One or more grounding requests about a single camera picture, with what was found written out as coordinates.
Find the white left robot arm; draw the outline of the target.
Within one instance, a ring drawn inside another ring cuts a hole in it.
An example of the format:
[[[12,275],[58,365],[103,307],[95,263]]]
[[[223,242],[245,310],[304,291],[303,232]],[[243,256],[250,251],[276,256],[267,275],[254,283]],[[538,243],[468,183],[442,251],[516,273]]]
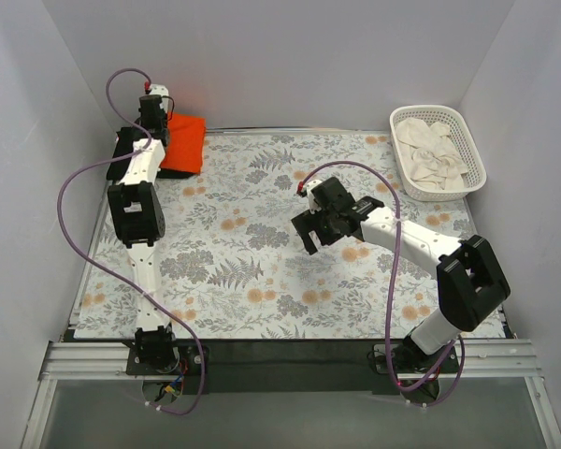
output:
[[[137,362],[162,374],[173,372],[180,362],[171,319],[153,305],[162,296],[157,242],[165,235],[155,181],[170,140],[170,101],[162,86],[145,89],[139,98],[138,119],[117,132],[113,155],[126,158],[113,163],[107,172],[112,182],[107,197],[115,234],[126,250],[132,282],[143,290],[136,305]]]

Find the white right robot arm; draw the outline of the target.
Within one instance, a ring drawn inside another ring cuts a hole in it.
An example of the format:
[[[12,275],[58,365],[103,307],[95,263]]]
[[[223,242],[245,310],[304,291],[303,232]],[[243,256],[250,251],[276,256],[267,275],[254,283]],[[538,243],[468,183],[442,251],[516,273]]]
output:
[[[445,346],[475,330],[511,293],[490,243],[480,236],[458,239],[399,219],[379,199],[354,199],[335,177],[301,184],[297,193],[309,207],[292,223],[308,253],[354,237],[393,251],[437,281],[438,309],[391,351],[401,369],[430,369]]]

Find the orange t-shirt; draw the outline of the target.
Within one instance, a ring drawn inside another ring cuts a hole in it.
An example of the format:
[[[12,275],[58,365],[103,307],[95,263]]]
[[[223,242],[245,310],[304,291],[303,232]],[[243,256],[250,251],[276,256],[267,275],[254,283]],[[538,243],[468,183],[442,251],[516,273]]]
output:
[[[170,142],[160,165],[159,176],[181,179],[199,174],[203,165],[203,147],[207,130],[205,119],[173,113],[168,129]]]

